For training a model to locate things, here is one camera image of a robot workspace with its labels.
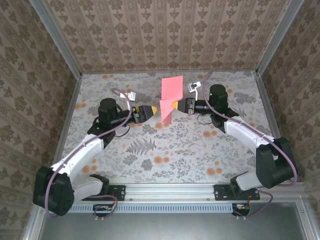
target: patterned wall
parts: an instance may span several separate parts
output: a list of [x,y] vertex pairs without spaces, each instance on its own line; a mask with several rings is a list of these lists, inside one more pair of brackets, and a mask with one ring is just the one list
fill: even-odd
[[53,160],[75,79],[31,4],[0,1],[0,239],[28,223],[36,171]]
[[83,72],[253,69],[290,0],[45,0]]
[[320,1],[305,0],[263,79],[320,218]]

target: orange polka dot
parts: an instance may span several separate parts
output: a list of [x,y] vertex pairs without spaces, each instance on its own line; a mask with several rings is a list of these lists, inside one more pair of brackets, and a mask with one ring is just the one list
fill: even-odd
[[80,103],[76,103],[74,109],[77,110],[79,108],[81,108],[81,104]]
[[203,132],[203,136],[206,137],[206,138],[210,137],[210,132],[209,131],[204,131]]
[[220,167],[218,167],[218,168],[215,170],[215,172],[216,172],[217,174],[221,174],[221,173],[222,173],[222,169],[221,169]]
[[160,164],[160,163],[162,163],[162,157],[155,156],[153,161],[154,161],[155,164]]
[[154,125],[154,127],[155,127],[156,129],[162,129],[163,124],[162,124],[162,122],[157,122],[157,123]]
[[212,168],[212,167],[209,167],[207,170],[206,170],[206,174],[208,174],[209,176],[213,176],[216,174],[216,171]]
[[90,167],[88,165],[85,165],[83,168],[82,168],[82,172],[84,174],[87,174],[88,172],[90,171]]

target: grey panel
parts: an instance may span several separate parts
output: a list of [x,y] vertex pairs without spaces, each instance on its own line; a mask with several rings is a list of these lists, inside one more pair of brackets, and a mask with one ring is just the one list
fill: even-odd
[[[252,211],[261,204],[252,204]],[[273,203],[246,220],[230,213],[118,213],[105,220],[74,213],[46,218],[41,240],[304,240],[295,203]]]

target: floral tablecloth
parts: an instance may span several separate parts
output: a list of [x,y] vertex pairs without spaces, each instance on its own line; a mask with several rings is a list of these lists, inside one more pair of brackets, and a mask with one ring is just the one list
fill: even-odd
[[[162,78],[183,75],[183,97],[194,97],[187,83],[202,81],[205,72],[126,73],[84,75],[73,112],[63,156],[84,138],[104,98],[114,98],[122,109],[126,101],[111,93],[111,88],[135,91],[134,106],[153,105],[158,112],[145,123],[131,124],[128,134],[115,137],[103,152],[91,159],[79,173],[105,176],[111,183],[216,183],[255,167],[255,155],[232,136],[212,124],[200,125],[197,116],[178,110],[172,112],[172,124],[161,122]],[[229,106],[261,132],[271,134],[253,72],[214,72],[207,82],[222,84],[228,92]],[[199,99],[203,99],[202,90]],[[209,116],[199,117],[207,123]],[[126,128],[116,131],[117,135]]]

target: pink paper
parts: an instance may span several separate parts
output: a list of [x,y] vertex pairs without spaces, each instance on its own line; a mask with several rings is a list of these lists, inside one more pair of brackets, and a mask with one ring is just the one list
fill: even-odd
[[162,79],[161,90],[161,122],[171,124],[172,122],[172,103],[183,98],[183,76],[168,77]]
[[162,78],[161,99],[182,99],[183,98],[184,76]]

